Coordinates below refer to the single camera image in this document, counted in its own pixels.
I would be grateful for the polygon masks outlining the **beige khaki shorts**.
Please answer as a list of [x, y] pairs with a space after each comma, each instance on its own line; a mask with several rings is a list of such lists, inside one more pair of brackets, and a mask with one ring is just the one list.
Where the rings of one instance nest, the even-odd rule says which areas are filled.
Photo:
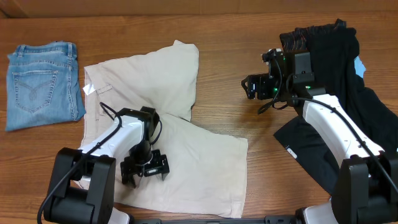
[[198, 48], [175, 41], [145, 55], [85, 67], [85, 83], [94, 90], [85, 100], [83, 144], [94, 141], [111, 126], [100, 103], [114, 110], [154, 108], [162, 122], [152, 139], [154, 148], [167, 156], [169, 174], [166, 178], [145, 177], [137, 188], [124, 185], [117, 176], [117, 203], [226, 218], [243, 214], [248, 141], [192, 124], [198, 66]]

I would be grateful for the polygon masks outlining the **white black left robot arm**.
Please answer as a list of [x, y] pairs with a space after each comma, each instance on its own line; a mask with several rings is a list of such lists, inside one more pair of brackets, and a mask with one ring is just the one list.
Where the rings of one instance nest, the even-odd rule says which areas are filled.
[[121, 182], [134, 188], [142, 177], [169, 174], [166, 155], [152, 147], [162, 132], [155, 109], [115, 111], [99, 105], [113, 124], [82, 148], [64, 147], [57, 153], [37, 223], [134, 223], [132, 215], [114, 207], [116, 169]]

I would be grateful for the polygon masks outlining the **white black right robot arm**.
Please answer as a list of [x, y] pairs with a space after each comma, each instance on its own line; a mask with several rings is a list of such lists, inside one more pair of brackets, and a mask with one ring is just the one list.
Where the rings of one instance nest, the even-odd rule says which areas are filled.
[[241, 85], [249, 99], [267, 100], [262, 114], [284, 102], [322, 137], [340, 167], [329, 202], [271, 216], [268, 223], [391, 223], [397, 221], [397, 154], [370, 140], [316, 77], [310, 52], [270, 49], [261, 55], [269, 71]]

